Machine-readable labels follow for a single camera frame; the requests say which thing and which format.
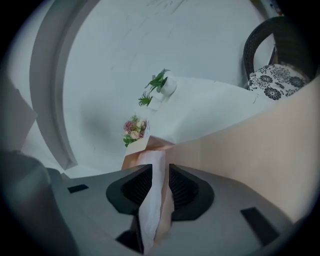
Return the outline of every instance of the black wicker chair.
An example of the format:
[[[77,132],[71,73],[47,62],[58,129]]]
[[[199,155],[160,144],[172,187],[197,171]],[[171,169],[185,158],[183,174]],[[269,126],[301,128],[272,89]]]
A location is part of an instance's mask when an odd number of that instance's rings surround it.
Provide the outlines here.
[[[293,22],[286,16],[270,18],[248,37],[243,51],[246,76],[254,72],[254,57],[258,46],[271,34],[275,41],[278,63],[290,64],[312,80],[316,75],[317,63],[310,46]]]

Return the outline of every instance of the flower bouquet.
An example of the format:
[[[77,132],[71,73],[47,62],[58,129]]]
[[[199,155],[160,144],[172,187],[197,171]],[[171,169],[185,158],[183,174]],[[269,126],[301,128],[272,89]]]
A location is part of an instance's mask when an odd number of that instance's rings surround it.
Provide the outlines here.
[[[129,144],[136,142],[145,135],[147,121],[133,115],[123,126],[123,142],[128,147]]]

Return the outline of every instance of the cushion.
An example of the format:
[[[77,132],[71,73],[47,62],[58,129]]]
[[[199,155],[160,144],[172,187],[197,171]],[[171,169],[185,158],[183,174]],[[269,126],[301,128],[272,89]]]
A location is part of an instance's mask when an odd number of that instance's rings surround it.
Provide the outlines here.
[[[287,65],[266,65],[250,74],[248,90],[274,101],[283,100],[307,84],[302,74]]]

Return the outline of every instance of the potted plant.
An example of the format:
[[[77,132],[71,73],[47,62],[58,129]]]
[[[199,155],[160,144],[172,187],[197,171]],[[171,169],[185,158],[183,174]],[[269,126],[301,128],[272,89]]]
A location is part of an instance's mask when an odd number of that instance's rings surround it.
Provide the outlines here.
[[[156,97],[150,96],[151,91],[146,92],[144,91],[141,98],[139,98],[139,106],[147,106],[153,110],[159,110],[161,101],[158,100]]]
[[[177,82],[170,77],[164,78],[167,71],[170,70],[164,68],[157,76],[153,75],[152,80],[147,84],[145,88],[150,85],[150,92],[156,89],[158,93],[162,93],[166,96],[173,94],[177,88]]]

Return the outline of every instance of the white vase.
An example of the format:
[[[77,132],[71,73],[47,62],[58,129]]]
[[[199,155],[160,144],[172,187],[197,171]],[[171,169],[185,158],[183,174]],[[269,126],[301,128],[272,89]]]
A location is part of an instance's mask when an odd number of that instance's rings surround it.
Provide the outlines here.
[[[148,108],[158,111],[160,106],[161,106],[161,101],[153,96],[149,105],[148,105]]]
[[[166,82],[161,88],[160,92],[165,96],[170,96],[175,92],[176,89],[177,89],[177,81],[172,77],[167,76]]]

